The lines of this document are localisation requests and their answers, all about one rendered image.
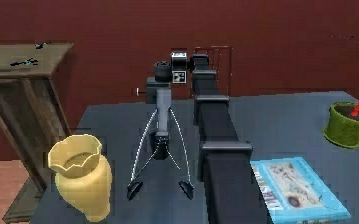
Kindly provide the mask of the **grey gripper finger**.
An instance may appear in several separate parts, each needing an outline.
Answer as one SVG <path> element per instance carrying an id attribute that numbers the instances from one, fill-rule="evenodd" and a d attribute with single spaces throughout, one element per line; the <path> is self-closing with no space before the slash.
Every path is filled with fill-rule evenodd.
<path id="1" fill-rule="evenodd" d="M 181 143 L 182 143 L 182 148 L 183 148 L 183 152 L 184 152 L 184 156 L 185 156 L 187 179 L 179 181 L 178 184 L 179 184 L 179 187 L 181 188 L 181 190 L 183 191 L 183 193 L 186 195 L 186 197 L 189 200 L 192 200 L 193 196 L 194 196 L 194 186 L 193 186 L 193 184 L 191 182 L 191 174 L 190 174 L 190 168 L 189 168 L 189 161 L 188 161 L 188 153 L 187 153 L 186 143 L 185 143 L 182 131 L 181 131 L 179 121 L 176 118 L 176 115 L 175 115 L 175 113 L 174 113 L 174 111 L 172 109 L 170 109 L 170 113 L 171 113 L 172 118 L 174 119 L 174 122 L 176 124 L 177 129 L 178 129 L 179 137 L 180 137 L 180 140 L 181 140 Z"/>
<path id="2" fill-rule="evenodd" d="M 140 137 L 140 140 L 139 140 L 138 148 L 135 153 L 135 158 L 134 158 L 134 162 L 133 162 L 133 166 L 132 166 L 132 170 L 131 170 L 130 182 L 127 185 L 127 199 L 129 201 L 131 201 L 132 199 L 135 198 L 135 196 L 139 193 L 141 187 L 143 186 L 143 183 L 141 181 L 137 180 L 138 174 L 136 173 L 136 169 L 138 167 L 139 157 L 140 157 L 142 146 L 144 144 L 144 140 L 147 136 L 147 133 L 150 129 L 151 123 L 153 122 L 157 112 L 158 112 L 158 110 L 155 109 L 154 112 L 151 114 L 148 122 L 146 123 L 146 126 L 144 128 L 142 136 Z"/>

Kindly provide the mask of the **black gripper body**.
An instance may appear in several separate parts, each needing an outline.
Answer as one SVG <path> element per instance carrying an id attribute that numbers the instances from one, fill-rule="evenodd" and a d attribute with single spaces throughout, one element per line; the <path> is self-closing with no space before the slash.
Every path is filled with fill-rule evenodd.
<path id="1" fill-rule="evenodd" d="M 156 62 L 154 76 L 147 79 L 148 104 L 157 109 L 155 130 L 150 134 L 152 156 L 156 160 L 165 160 L 169 156 L 169 110 L 171 108 L 171 64 L 167 61 Z"/>

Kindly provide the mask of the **yellow vase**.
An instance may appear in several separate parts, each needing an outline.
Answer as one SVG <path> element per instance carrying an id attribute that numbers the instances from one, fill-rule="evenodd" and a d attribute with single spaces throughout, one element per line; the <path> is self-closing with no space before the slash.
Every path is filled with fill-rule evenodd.
<path id="1" fill-rule="evenodd" d="M 57 142 L 48 153 L 48 167 L 55 172 L 61 197 L 88 221 L 108 216 L 112 171 L 97 137 L 71 135 Z"/>

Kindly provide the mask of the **dark grey table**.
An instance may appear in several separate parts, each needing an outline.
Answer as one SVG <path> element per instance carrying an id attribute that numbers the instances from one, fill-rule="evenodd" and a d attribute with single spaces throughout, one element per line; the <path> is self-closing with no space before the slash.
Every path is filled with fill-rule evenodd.
<path id="1" fill-rule="evenodd" d="M 322 129 L 329 106 L 351 99 L 344 92 L 247 96 L 231 99 L 229 106 L 237 135 L 254 145 L 253 159 L 300 156 L 322 177 L 352 215 L 335 224 L 359 224 L 359 148 L 329 143 Z M 114 174 L 111 212 L 99 224 L 207 224 L 202 183 L 194 184 L 188 199 L 171 160 L 151 162 L 141 192 L 134 200 L 126 197 L 134 152 L 153 110 L 145 103 L 91 105 L 80 121 L 80 131 L 102 141 Z"/>

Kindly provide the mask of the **blue book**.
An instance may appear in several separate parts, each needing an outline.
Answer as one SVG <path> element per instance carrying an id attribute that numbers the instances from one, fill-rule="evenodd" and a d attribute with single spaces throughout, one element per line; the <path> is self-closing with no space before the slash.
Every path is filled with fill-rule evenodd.
<path id="1" fill-rule="evenodd" d="M 302 157 L 252 161 L 273 224 L 330 224 L 351 214 Z"/>

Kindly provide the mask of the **brown wooden side table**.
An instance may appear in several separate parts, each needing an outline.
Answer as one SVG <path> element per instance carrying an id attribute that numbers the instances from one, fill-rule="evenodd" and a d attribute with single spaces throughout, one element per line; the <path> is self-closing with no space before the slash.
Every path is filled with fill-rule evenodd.
<path id="1" fill-rule="evenodd" d="M 52 75 L 72 48 L 0 45 L 0 128 L 29 174 L 3 216 L 5 224 L 31 220 L 52 179 L 47 154 L 70 134 Z"/>

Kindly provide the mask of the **house plant in green pot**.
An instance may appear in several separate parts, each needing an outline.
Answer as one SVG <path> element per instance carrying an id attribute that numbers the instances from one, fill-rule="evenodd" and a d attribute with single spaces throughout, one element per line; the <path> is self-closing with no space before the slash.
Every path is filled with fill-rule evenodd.
<path id="1" fill-rule="evenodd" d="M 342 148 L 359 147 L 359 102 L 335 102 L 329 107 L 329 119 L 323 136 Z"/>

